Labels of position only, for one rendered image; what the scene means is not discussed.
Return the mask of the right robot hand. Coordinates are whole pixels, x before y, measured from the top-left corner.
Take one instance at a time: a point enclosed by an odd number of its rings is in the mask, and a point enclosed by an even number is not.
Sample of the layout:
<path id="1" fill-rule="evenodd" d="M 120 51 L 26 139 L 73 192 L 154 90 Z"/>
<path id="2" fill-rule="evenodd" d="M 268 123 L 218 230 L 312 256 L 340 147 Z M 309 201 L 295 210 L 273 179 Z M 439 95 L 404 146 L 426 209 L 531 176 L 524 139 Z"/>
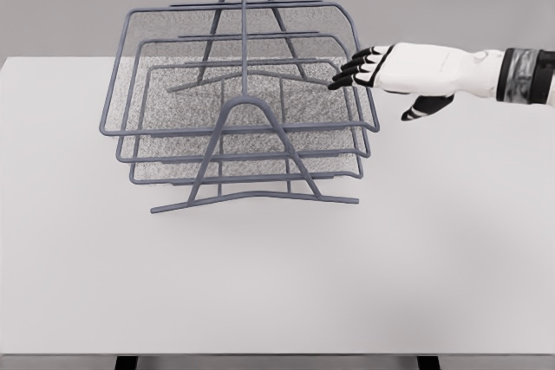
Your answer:
<path id="1" fill-rule="evenodd" d="M 413 94 L 415 101 L 401 120 L 418 120 L 454 101 L 460 57 L 455 49 L 427 44 L 373 46 L 353 54 L 332 77 L 328 89 L 359 85 L 390 94 Z"/>

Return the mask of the grey mesh folder tray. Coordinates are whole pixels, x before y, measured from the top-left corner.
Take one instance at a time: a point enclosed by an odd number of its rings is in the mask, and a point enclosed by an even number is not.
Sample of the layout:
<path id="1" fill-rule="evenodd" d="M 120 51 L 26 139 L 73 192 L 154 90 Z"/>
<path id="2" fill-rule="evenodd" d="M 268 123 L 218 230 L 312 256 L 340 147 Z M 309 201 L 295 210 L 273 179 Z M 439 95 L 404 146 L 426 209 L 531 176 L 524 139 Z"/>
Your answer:
<path id="1" fill-rule="evenodd" d="M 349 53 L 326 32 L 152 37 L 121 57 L 106 128 L 142 164 L 285 165 L 369 155 L 366 88 L 327 85 Z"/>
<path id="2" fill-rule="evenodd" d="M 247 34 L 267 32 L 326 32 L 348 45 L 347 59 L 358 46 L 356 27 L 344 7 L 325 1 L 247 2 Z M 241 33 L 240 3 L 200 3 L 166 8 L 135 9 L 128 12 L 114 69 L 102 111 L 100 130 L 108 137 L 120 137 L 106 128 L 113 106 L 114 82 L 122 55 L 138 42 L 152 37 L 214 36 Z"/>
<path id="3" fill-rule="evenodd" d="M 316 179 L 359 177 L 361 161 L 369 156 L 368 133 L 375 126 L 372 105 L 364 88 L 329 90 L 337 60 L 298 63 L 276 60 L 248 67 L 248 93 L 266 101 L 278 120 L 292 127 L 288 136 Z M 137 183 L 191 185 L 223 101 L 241 94 L 241 67 L 158 64 L 137 74 L 131 95 L 127 138 L 121 156 L 131 162 Z M 259 109 L 243 105 L 232 110 L 228 126 L 262 126 Z M 281 151 L 273 133 L 226 135 L 225 153 Z M 282 160 L 211 163 L 207 177 L 285 172 Z"/>

